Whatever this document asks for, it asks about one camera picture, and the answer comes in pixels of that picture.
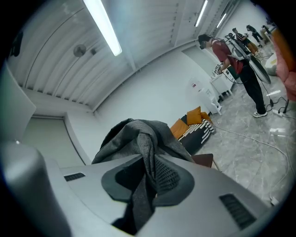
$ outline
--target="black pants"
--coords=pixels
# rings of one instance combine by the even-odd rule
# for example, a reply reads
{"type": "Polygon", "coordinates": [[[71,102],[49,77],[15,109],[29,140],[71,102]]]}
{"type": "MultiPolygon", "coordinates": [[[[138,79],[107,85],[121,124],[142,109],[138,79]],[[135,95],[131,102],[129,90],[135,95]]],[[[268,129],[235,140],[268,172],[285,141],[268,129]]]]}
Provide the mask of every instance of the black pants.
{"type": "Polygon", "coordinates": [[[240,79],[241,82],[244,83],[248,95],[254,100],[257,112],[259,114],[264,114],[266,110],[264,106],[262,91],[256,74],[248,63],[244,64],[240,72],[240,79]]]}
{"type": "Polygon", "coordinates": [[[253,35],[253,37],[257,40],[258,43],[260,43],[260,40],[258,39],[258,37],[259,37],[261,40],[263,40],[263,38],[260,36],[260,34],[259,34],[258,32],[253,33],[252,35],[253,35]]]}

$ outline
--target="black and white blanket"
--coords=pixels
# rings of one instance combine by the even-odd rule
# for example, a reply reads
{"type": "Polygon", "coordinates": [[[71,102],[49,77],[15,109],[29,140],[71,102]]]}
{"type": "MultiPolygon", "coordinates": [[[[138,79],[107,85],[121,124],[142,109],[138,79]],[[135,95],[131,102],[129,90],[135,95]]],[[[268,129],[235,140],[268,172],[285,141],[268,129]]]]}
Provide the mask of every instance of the black and white blanket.
{"type": "Polygon", "coordinates": [[[201,124],[190,125],[179,141],[190,155],[194,155],[214,131],[211,123],[203,119],[201,124]]]}

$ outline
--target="man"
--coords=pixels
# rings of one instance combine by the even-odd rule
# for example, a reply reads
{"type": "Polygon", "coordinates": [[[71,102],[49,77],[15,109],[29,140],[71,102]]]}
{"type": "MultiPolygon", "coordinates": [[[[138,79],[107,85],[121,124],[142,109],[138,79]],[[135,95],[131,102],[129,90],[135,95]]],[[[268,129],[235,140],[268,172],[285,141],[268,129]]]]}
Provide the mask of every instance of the man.
{"type": "Polygon", "coordinates": [[[248,47],[248,49],[251,51],[251,53],[255,56],[258,56],[258,48],[257,46],[251,42],[247,36],[243,36],[242,34],[240,34],[236,28],[232,29],[233,33],[236,35],[236,39],[241,41],[246,47],[248,47]]]}
{"type": "Polygon", "coordinates": [[[252,36],[256,39],[256,41],[259,43],[259,47],[262,47],[260,40],[258,39],[258,37],[263,40],[263,38],[260,36],[260,34],[256,31],[256,29],[250,25],[247,25],[247,31],[252,32],[252,36]]]}
{"type": "Polygon", "coordinates": [[[198,36],[198,41],[201,48],[212,48],[214,54],[218,57],[223,65],[219,69],[218,73],[222,73],[229,65],[231,65],[237,74],[239,74],[243,85],[248,95],[253,99],[256,104],[257,111],[253,114],[255,118],[260,118],[267,115],[265,110],[263,95],[260,85],[257,81],[255,72],[246,60],[238,61],[231,56],[231,51],[224,41],[216,40],[210,35],[198,36]]]}

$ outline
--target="red shirt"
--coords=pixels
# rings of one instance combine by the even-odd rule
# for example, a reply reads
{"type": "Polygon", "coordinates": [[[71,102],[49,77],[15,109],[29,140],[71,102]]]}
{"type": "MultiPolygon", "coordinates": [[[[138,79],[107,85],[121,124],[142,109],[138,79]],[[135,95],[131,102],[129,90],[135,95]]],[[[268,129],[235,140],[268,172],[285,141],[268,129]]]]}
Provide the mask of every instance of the red shirt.
{"type": "Polygon", "coordinates": [[[230,61],[231,66],[234,67],[235,72],[237,74],[241,73],[242,67],[243,67],[243,62],[238,61],[236,58],[234,57],[230,57],[228,55],[231,55],[230,49],[227,46],[227,44],[225,42],[216,40],[213,44],[212,44],[212,49],[214,54],[216,54],[216,56],[218,57],[220,62],[225,61],[227,58],[230,61]]]}

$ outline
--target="black vent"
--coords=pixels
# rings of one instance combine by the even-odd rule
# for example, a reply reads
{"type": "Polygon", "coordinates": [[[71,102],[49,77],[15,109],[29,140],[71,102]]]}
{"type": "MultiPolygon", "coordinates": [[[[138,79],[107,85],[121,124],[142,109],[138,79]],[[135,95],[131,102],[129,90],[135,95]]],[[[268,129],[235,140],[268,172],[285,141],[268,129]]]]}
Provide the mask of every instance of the black vent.
{"type": "Polygon", "coordinates": [[[159,159],[155,159],[155,169],[156,189],[158,195],[165,194],[178,185],[180,181],[178,173],[161,162],[159,159]]]}
{"type": "Polygon", "coordinates": [[[241,230],[256,220],[234,195],[226,194],[219,198],[241,230]]]}
{"type": "Polygon", "coordinates": [[[80,179],[82,177],[84,177],[85,175],[83,173],[76,173],[76,174],[72,174],[72,175],[66,175],[64,176],[65,180],[71,181],[71,180],[76,180],[76,179],[80,179]]]}

